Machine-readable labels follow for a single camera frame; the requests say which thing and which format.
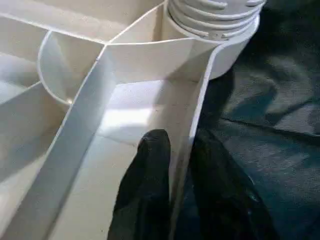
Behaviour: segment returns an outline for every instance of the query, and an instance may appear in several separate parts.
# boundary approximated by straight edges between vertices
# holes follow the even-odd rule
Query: dark fabric
[[[108,240],[168,239],[170,154],[166,131],[143,136],[121,180]]]
[[[268,0],[233,68],[210,82],[198,125],[253,180],[284,240],[320,239],[319,10],[318,0]],[[178,240],[191,239],[186,218],[200,220],[192,188],[188,176]]]
[[[190,170],[205,240],[279,239],[252,180],[208,130],[196,134]]]

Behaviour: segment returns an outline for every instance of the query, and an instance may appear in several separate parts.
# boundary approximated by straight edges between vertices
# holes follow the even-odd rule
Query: black glove
[[[152,130],[141,139],[118,191],[108,240],[167,240],[170,141]]]

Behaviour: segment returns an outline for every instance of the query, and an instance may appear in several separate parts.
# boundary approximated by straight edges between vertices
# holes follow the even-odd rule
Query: white plastic surface
[[[102,44],[49,31],[38,54],[38,72],[45,89],[65,110],[103,48]]]
[[[46,30],[0,17],[0,104],[39,81],[36,61]]]
[[[0,105],[0,236],[45,161],[64,113],[41,83]]]
[[[162,0],[0,0],[0,15],[108,42]]]
[[[242,34],[265,0],[168,0],[170,17],[192,36],[214,41]]]
[[[16,28],[19,43],[29,26],[38,36],[23,50],[32,50],[26,59],[37,64],[41,82],[0,104],[0,120],[7,116],[0,173],[33,163],[13,174],[23,180],[19,191],[18,180],[0,181],[12,202],[0,206],[1,240],[105,240],[120,181],[152,129],[165,129],[171,142],[173,234],[208,81],[232,66],[259,18],[230,40],[210,41],[192,37],[159,3],[0,0],[3,15],[49,30]]]

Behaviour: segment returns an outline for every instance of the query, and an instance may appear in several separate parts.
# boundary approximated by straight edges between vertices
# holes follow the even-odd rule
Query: white plastic cap
[[[228,40],[246,31],[266,0],[168,0],[177,25],[213,41]]]

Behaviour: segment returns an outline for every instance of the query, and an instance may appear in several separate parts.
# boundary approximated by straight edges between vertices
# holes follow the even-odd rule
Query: dark cloth
[[[284,240],[320,239],[319,10],[318,0],[268,0],[233,68],[210,82],[198,125],[250,176]],[[183,233],[200,221],[190,178],[178,240],[199,239]]]

